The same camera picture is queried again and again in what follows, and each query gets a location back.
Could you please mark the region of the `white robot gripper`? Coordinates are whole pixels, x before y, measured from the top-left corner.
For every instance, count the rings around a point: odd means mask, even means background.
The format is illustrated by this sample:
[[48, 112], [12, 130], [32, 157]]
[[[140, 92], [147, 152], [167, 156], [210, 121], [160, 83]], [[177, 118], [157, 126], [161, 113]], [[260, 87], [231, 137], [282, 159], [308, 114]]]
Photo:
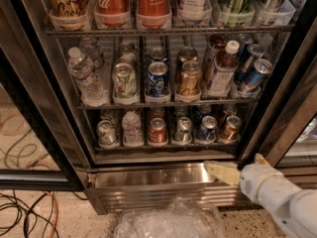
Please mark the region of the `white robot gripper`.
[[281, 206], [294, 194], [294, 184], [283, 173], [269, 166], [262, 154], [256, 153], [254, 161], [255, 164], [245, 166], [242, 173], [235, 164], [217, 161], [205, 161], [204, 169], [228, 185], [240, 182], [242, 193], [256, 204]]

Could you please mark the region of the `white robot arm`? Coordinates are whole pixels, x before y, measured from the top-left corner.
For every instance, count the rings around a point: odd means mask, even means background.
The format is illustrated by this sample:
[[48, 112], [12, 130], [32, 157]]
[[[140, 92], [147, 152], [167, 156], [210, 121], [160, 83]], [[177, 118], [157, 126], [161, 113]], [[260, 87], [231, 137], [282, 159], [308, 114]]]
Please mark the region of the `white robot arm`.
[[240, 171], [235, 164], [205, 161], [205, 171], [228, 185], [237, 185], [263, 207], [289, 238], [317, 238], [317, 190], [302, 189], [272, 167], [259, 153]]

